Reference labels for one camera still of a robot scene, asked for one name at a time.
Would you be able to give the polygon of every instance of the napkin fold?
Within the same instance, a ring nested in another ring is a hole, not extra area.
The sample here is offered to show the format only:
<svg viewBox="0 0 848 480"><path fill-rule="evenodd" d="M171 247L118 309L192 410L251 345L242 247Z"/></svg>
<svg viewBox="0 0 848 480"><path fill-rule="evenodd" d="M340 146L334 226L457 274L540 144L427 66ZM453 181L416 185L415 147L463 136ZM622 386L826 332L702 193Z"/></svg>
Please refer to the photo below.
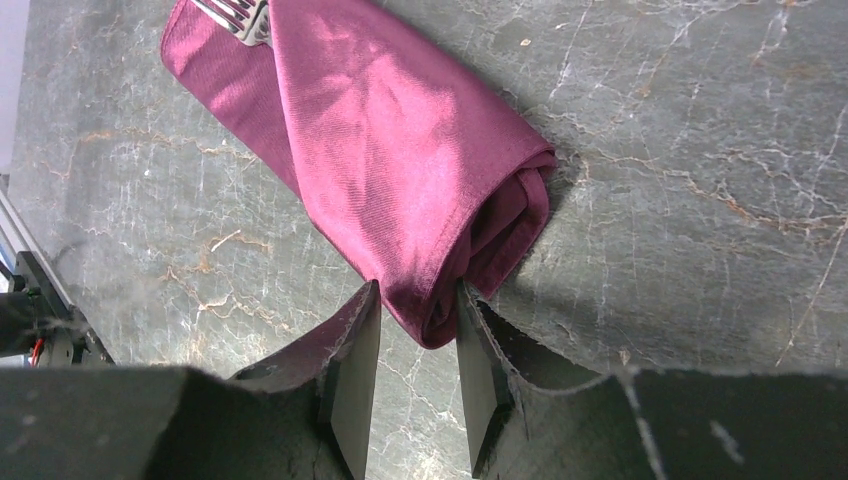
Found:
<svg viewBox="0 0 848 480"><path fill-rule="evenodd" d="M551 146L479 79L368 0L270 2L273 48L189 0L168 70L303 201L419 344L456 335L456 280L490 296L542 231Z"/></svg>

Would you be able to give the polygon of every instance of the folded napkin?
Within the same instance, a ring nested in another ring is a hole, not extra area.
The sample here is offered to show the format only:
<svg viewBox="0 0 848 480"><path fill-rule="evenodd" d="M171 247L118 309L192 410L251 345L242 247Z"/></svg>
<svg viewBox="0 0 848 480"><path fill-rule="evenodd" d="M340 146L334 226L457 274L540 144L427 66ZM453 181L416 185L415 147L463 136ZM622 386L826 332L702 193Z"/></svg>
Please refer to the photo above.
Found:
<svg viewBox="0 0 848 480"><path fill-rule="evenodd" d="M494 293L541 232L550 145L368 0L270 2L273 49L188 0L162 60L289 186L422 346L456 335L456 280Z"/></svg>

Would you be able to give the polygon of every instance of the silver fork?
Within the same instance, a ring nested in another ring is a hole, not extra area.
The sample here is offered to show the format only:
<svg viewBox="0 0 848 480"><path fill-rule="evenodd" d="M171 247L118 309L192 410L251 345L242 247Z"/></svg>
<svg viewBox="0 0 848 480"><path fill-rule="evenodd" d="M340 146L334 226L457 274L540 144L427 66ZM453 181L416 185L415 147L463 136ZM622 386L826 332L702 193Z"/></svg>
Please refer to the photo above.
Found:
<svg viewBox="0 0 848 480"><path fill-rule="evenodd" d="M268 0L191 0L249 47L271 45Z"/></svg>

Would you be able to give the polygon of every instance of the maroon napkin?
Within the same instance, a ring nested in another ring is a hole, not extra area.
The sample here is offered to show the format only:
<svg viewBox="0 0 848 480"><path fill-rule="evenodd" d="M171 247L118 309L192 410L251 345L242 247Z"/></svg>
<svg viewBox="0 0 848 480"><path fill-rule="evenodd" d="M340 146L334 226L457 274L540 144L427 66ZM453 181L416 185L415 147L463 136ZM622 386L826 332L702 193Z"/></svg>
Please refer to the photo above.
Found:
<svg viewBox="0 0 848 480"><path fill-rule="evenodd" d="M162 60L289 186L421 345L456 335L542 231L550 145L471 73L367 0L274 0L273 49L179 0Z"/></svg>

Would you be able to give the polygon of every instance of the table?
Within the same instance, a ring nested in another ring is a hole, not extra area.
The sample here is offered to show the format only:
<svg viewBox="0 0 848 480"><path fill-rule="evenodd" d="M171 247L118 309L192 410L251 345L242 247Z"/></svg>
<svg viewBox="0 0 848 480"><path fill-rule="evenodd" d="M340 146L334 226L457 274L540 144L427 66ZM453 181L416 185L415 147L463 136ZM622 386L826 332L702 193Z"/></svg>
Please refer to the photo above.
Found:
<svg viewBox="0 0 848 480"><path fill-rule="evenodd" d="M841 366L840 0L387 0L558 149L493 306L569 358ZM119 363L220 375L361 279L161 66L171 2L33 0L10 196ZM467 478L456 355L389 318L368 478Z"/></svg>

